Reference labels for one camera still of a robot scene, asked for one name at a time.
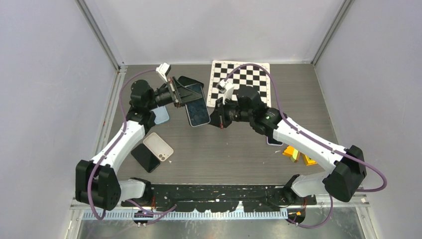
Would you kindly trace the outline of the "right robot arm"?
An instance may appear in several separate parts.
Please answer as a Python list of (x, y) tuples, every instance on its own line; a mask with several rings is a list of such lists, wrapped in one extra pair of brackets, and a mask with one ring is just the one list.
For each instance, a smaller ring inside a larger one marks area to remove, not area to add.
[(366, 177), (362, 150), (353, 145), (345, 148), (304, 129), (276, 108), (267, 107), (256, 90), (241, 86), (237, 99), (231, 100), (231, 83), (217, 86), (223, 96), (216, 100), (210, 124), (227, 128), (232, 122), (248, 122), (258, 134), (286, 143), (316, 161), (322, 173), (294, 175), (284, 186), (284, 198), (297, 204), (309, 195), (328, 193), (342, 202), (349, 202)]

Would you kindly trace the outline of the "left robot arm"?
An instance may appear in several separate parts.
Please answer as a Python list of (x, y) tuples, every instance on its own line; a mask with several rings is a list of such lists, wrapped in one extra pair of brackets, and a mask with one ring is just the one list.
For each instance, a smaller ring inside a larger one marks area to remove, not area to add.
[(141, 206), (152, 202), (150, 182), (140, 178), (118, 180), (117, 172), (135, 146), (156, 125), (154, 109), (175, 104), (184, 106), (203, 99), (204, 84), (181, 76), (172, 77), (157, 89), (145, 80), (131, 83), (130, 108), (124, 112), (123, 123), (112, 140), (91, 160), (80, 160), (76, 166), (75, 197), (90, 206), (98, 220), (120, 202), (133, 200)]

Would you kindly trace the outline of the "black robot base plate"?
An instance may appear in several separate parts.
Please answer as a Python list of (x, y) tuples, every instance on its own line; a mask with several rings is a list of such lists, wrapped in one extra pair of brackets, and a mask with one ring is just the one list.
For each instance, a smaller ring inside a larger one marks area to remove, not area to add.
[(177, 212), (223, 213), (233, 212), (238, 206), (245, 212), (275, 212), (288, 206), (313, 206), (317, 200), (314, 196), (303, 199), (287, 195), (275, 185), (152, 184), (134, 202), (160, 212), (175, 207)]

